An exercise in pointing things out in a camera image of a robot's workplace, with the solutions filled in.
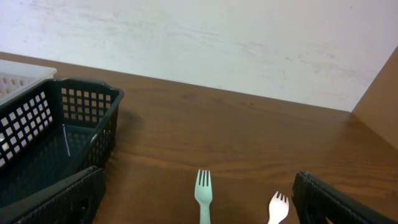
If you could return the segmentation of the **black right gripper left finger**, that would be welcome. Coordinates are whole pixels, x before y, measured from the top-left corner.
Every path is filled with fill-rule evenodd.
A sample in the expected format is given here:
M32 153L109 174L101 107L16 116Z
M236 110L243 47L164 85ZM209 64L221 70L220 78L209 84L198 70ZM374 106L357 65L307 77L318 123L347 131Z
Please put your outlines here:
M103 170L88 167L1 208L1 223L92 223L104 197Z

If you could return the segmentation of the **dark green plastic basket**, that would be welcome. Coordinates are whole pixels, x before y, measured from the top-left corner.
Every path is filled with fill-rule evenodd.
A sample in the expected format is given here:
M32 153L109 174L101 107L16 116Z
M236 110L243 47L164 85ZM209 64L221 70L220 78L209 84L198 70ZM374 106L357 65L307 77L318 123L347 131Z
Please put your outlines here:
M104 166L123 97L104 82L46 79L1 105L1 206Z

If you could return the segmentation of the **clear white plastic basket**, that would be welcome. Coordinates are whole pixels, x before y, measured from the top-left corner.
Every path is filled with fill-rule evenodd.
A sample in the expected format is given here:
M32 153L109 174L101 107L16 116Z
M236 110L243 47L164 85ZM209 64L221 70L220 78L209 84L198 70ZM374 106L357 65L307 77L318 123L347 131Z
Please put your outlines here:
M1 60L1 104L42 80L53 78L57 69L41 65Z

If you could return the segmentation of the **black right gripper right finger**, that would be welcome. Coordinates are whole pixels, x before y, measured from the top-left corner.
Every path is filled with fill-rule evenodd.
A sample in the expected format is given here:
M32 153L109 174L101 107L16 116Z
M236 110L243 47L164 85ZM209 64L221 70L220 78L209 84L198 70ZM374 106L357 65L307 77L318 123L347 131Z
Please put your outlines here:
M296 174L292 191L300 224L397 224L307 171Z

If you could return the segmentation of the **white plastic fork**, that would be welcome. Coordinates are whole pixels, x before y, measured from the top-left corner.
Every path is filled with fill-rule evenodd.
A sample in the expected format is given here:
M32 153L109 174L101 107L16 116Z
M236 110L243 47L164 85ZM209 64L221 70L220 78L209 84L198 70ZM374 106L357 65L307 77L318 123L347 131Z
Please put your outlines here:
M269 203L269 219L267 224L279 224L289 214L288 198L277 191Z

